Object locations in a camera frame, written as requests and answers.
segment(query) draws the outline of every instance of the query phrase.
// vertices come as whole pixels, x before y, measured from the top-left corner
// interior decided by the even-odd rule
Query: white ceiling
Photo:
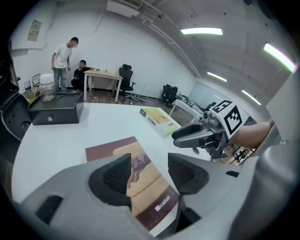
[[[228,80],[228,88],[244,89],[263,105],[290,74],[282,63],[264,52],[265,43],[269,42],[298,63],[287,35],[263,14],[256,1],[251,6],[243,0],[137,1],[143,6],[135,19],[140,22],[146,19],[146,24],[155,27],[156,32],[167,35],[170,46],[180,49],[183,60],[195,75],[211,79],[206,73],[213,72]],[[107,0],[89,2],[105,4]],[[223,35],[183,35],[180,31],[194,27],[221,28]]]

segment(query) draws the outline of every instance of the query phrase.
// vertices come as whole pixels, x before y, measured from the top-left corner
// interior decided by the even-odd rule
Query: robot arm
[[[237,105],[232,101],[224,100],[205,111],[203,120],[190,123],[176,130],[172,134],[174,145],[179,148],[205,148],[212,159],[224,158],[223,149],[228,145],[230,138],[244,125]]]

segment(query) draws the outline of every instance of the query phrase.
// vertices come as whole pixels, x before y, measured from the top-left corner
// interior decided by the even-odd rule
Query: man
[[[79,62],[79,68],[75,70],[74,72],[74,79],[71,81],[71,84],[74,88],[73,93],[80,92],[80,90],[83,90],[84,88],[84,72],[88,70],[95,70],[93,67],[86,67],[86,61],[81,60]]]
[[[70,56],[72,54],[72,48],[77,47],[78,38],[73,37],[68,43],[62,44],[52,55],[52,70],[54,71],[54,82],[56,91],[66,92],[66,68],[68,71],[70,68]]]

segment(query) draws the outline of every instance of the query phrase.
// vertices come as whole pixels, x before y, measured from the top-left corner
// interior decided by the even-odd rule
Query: seated man
[[[74,79],[71,81],[71,84],[74,88],[73,93],[80,92],[84,88],[84,72],[88,70],[100,70],[99,68],[86,67],[86,61],[81,60],[79,62],[79,68],[74,71]]]

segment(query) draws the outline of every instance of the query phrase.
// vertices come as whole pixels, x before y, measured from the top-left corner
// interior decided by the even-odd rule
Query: cardboard box
[[[141,108],[140,114],[162,137],[179,128],[169,115],[162,113],[157,108]]]

